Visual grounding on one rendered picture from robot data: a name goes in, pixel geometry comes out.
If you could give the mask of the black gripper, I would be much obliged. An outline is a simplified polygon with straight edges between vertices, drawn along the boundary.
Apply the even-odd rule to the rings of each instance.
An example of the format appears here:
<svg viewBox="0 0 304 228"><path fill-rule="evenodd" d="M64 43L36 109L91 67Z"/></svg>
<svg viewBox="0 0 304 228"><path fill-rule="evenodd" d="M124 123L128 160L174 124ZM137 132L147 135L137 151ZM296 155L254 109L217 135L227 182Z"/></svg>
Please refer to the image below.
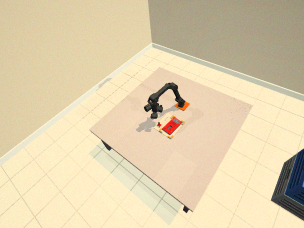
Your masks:
<svg viewBox="0 0 304 228"><path fill-rule="evenodd" d="M157 103L157 105L159 106L159 103ZM157 107L158 107L158 106L157 106ZM158 116L158 114L157 114L157 112L156 112L157 107L156 107L156 108L152 108L151 111L152 111L153 113L151 113L151 116L150 116L151 119L157 119L157 116Z"/></svg>

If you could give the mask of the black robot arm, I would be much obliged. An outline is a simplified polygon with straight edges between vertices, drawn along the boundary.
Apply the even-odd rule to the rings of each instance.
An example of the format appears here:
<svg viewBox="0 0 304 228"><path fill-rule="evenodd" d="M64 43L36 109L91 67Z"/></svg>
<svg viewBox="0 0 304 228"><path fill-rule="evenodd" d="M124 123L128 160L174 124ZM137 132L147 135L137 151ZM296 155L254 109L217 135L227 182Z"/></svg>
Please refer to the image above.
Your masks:
<svg viewBox="0 0 304 228"><path fill-rule="evenodd" d="M185 100L183 100L183 98L180 96L179 92L178 92L178 85L176 85L173 82L169 82L166 83L159 91L157 91L156 93L153 93L149 96L148 98L148 104L144 106L144 110L146 112L150 111L152 108L156 108L156 112L160 112L162 113L163 111L163 106L162 105L157 105L157 102L159 101L159 97L165 93L168 89L173 90L174 94L175 94L175 101L178 102L178 107L183 108L185 105Z"/></svg>

